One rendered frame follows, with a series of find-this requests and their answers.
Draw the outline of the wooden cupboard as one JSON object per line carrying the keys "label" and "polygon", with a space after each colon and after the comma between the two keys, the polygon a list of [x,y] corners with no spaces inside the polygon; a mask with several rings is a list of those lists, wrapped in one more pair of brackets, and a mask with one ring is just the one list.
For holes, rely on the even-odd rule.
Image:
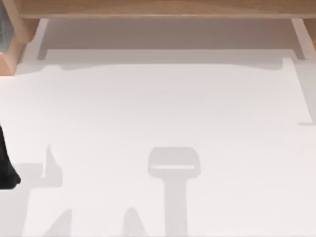
{"label": "wooden cupboard", "polygon": [[229,21],[240,30],[279,30],[300,19],[316,49],[316,0],[2,0],[16,35],[33,40],[41,20],[44,41],[60,48],[175,48],[196,32],[217,32]]}

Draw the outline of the white table leg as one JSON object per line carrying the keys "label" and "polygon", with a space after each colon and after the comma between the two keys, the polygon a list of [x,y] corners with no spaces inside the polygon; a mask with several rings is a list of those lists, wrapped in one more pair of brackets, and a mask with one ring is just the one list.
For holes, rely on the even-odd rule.
{"label": "white table leg", "polygon": [[299,56],[300,59],[306,59],[305,56],[305,31],[306,28],[304,26],[303,20],[301,19],[292,19],[293,28],[298,40],[298,48],[299,48]]}
{"label": "white table leg", "polygon": [[38,55],[37,59],[39,61],[42,61],[47,56],[47,39],[46,39],[46,31],[47,26],[49,24],[48,19],[43,19],[39,23],[39,29],[38,29],[38,39],[39,39],[39,49],[38,49]]}

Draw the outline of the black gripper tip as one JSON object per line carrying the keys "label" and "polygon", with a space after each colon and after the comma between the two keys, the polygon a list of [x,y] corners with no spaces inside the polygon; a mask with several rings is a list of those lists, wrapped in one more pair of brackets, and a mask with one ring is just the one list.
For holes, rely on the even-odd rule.
{"label": "black gripper tip", "polygon": [[12,190],[20,183],[21,178],[9,159],[3,129],[0,126],[0,190]]}

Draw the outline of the pale wooden drawer front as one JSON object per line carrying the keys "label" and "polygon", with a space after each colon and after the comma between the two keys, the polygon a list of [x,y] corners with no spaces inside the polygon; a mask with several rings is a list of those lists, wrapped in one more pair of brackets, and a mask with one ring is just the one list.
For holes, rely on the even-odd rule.
{"label": "pale wooden drawer front", "polygon": [[15,73],[24,44],[20,43],[14,33],[8,13],[0,0],[0,76]]}

